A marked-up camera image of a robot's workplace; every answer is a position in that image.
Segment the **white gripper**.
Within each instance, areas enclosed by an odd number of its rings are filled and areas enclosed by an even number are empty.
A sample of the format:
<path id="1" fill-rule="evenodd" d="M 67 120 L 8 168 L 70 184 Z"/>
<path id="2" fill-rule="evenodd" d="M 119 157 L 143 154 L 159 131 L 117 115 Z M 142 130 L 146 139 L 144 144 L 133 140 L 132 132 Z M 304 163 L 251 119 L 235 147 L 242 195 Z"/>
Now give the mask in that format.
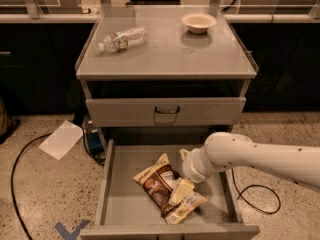
<path id="1" fill-rule="evenodd" d="M 193 183 L 202 183 L 221 170 L 219 165 L 209 159 L 204 147 L 195 148 L 191 151 L 181 149 L 180 154 L 182 158 L 182 174 L 187 179 L 179 177 L 173 181 L 172 188 L 174 190 L 169 199 L 169 203 L 173 206 L 178 205 L 184 197 L 193 191 Z"/>

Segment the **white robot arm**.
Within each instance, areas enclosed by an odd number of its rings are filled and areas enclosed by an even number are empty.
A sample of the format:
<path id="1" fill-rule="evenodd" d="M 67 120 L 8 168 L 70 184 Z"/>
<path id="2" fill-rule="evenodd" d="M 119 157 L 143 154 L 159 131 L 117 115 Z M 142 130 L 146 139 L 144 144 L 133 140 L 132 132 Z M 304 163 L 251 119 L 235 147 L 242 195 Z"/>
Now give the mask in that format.
<path id="1" fill-rule="evenodd" d="M 193 184 L 238 166 L 252 167 L 314 191 L 320 190 L 320 148 L 255 143 L 228 132 L 211 134 L 202 147 L 181 149 L 182 175 Z"/>

